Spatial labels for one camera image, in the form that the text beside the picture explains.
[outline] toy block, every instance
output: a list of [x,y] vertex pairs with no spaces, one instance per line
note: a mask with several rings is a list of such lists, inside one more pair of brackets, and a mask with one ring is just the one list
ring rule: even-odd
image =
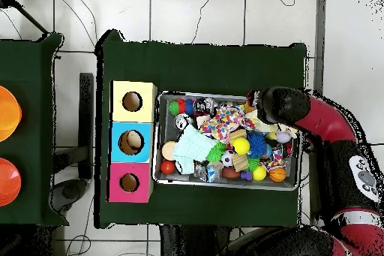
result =
[[150,164],[111,163],[108,202],[148,203],[152,191]]
[[111,162],[149,163],[152,142],[152,123],[112,122]]
[[112,86],[114,122],[153,122],[158,89],[153,83],[117,81]]

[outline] blue box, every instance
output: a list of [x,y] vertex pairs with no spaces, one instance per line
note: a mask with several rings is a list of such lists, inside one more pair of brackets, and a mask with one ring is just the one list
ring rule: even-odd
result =
[[[120,136],[126,131],[137,131],[144,145],[137,154],[127,155],[119,148]],[[112,122],[111,162],[149,162],[152,151],[153,124],[139,122]]]

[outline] circular hole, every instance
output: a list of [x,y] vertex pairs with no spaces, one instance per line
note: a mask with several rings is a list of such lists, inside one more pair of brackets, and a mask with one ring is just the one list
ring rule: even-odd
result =
[[126,155],[137,155],[144,147],[144,138],[138,131],[126,131],[118,139],[118,147]]
[[123,97],[123,108],[128,111],[135,112],[140,110],[143,100],[137,92],[127,92]]
[[134,192],[139,188],[139,179],[133,173],[127,173],[120,179],[120,187],[126,192]]

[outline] orange plate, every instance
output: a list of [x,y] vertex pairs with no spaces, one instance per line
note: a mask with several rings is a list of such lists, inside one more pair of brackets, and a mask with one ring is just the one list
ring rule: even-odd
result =
[[0,141],[16,130],[21,120],[21,108],[14,95],[0,86]]
[[0,206],[15,200],[20,188],[21,177],[18,169],[8,160],[0,158]]

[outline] light blue cloth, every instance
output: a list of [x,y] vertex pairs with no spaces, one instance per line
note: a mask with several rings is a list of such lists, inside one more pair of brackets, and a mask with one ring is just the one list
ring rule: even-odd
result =
[[194,160],[203,162],[217,141],[204,136],[188,125],[180,136],[173,157],[176,161],[176,168],[181,174],[192,174],[194,172]]

